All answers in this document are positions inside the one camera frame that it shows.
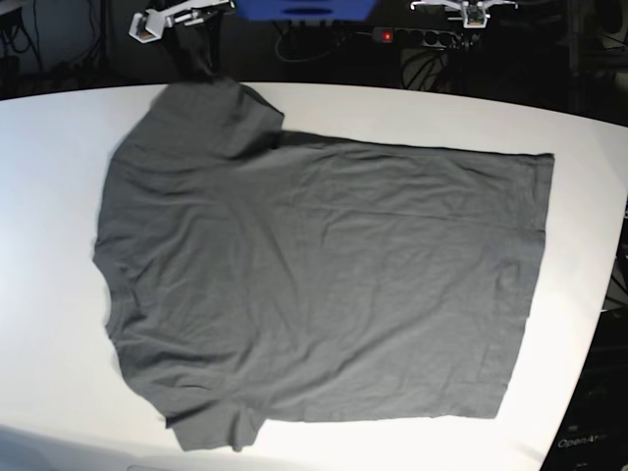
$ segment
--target blue box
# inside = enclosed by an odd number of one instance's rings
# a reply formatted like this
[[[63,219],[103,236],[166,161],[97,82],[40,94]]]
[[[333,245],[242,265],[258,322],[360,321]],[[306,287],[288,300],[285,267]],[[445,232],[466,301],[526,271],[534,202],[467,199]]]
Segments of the blue box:
[[[366,20],[377,0],[237,0],[238,12],[249,20]]]

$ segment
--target red power switch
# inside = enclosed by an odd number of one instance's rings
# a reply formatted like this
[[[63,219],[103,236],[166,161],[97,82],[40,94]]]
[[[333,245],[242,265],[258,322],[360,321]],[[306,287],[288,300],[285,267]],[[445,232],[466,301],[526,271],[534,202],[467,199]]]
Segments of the red power switch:
[[[382,30],[382,42],[393,42],[393,32],[391,30]]]

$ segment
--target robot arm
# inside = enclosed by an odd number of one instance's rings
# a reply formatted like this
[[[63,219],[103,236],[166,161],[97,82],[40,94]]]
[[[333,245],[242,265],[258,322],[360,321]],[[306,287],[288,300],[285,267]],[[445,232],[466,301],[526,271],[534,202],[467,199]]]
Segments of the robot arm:
[[[232,0],[187,0],[162,11],[149,9],[133,15],[129,35],[141,43],[157,41],[167,27],[178,23],[200,25],[219,11],[229,12],[234,8]]]
[[[495,5],[514,5],[514,0],[419,0],[410,3],[410,10],[419,6],[440,5],[460,12],[462,24],[465,28],[487,27],[489,9]]]

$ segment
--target t-shirt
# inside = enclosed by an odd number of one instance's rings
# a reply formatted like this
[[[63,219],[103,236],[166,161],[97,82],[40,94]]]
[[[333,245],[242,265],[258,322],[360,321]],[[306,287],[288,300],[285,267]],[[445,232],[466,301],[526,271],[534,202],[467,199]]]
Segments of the t-shirt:
[[[115,152],[94,261],[126,382],[183,449],[241,449],[267,418],[495,417],[552,156],[282,121],[230,79],[179,83]]]

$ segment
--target white table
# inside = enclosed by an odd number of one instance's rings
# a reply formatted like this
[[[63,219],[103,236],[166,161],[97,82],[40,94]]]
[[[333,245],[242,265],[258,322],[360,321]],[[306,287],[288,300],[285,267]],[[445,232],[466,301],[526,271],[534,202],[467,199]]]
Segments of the white table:
[[[142,86],[0,103],[0,453],[3,442],[34,447],[69,471],[539,469],[601,310],[628,192],[628,130],[430,93],[253,86],[289,130],[555,155],[546,253],[497,419],[268,421],[243,453],[181,452],[120,376],[91,263],[108,161],[163,88]]]

